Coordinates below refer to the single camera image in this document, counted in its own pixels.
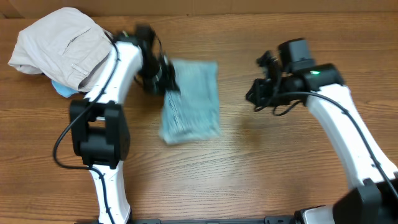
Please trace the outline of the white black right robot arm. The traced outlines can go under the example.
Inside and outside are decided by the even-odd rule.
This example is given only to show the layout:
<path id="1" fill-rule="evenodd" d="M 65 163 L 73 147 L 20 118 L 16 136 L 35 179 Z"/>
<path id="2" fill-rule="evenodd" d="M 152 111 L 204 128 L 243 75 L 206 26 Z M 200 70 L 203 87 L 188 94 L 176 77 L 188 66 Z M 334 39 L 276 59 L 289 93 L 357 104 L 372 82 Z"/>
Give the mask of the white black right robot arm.
<path id="1" fill-rule="evenodd" d="M 333 205 L 267 217 L 265 223 L 397 223 L 397 166 L 383 153 L 362 120 L 351 91 L 332 63 L 317 64 L 303 39 L 265 52 L 256 62 L 265 77 L 254 80 L 246 99 L 256 112 L 303 104 L 326 132 L 345 171 L 349 192 Z"/>

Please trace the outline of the light blue denim shorts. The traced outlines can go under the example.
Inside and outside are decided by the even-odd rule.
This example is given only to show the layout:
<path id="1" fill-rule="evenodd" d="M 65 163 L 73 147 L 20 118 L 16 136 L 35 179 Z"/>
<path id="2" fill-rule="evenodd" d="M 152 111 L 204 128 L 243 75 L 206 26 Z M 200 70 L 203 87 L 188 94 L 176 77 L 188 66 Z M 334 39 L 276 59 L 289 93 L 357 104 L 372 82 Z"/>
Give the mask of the light blue denim shorts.
<path id="1" fill-rule="evenodd" d="M 220 135 L 218 64 L 172 60 L 180 91 L 164 96 L 159 136 L 166 144 L 209 140 Z"/>

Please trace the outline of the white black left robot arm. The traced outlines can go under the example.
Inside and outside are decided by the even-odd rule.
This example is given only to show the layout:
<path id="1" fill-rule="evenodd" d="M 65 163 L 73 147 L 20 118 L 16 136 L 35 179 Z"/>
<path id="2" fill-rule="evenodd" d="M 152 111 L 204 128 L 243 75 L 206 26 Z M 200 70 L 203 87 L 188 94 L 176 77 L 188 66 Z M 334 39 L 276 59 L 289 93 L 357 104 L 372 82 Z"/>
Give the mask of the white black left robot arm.
<path id="1" fill-rule="evenodd" d="M 137 25 L 133 34 L 119 33 L 111 40 L 109 61 L 94 87 L 70 104 L 67 131 L 74 153 L 82 159 L 79 168 L 89 171 L 95 183 L 97 223 L 132 223 L 123 174 L 131 141 L 123 104 L 132 82 L 153 95 L 180 91 L 171 61 L 152 51 L 158 41 L 145 24 Z"/>

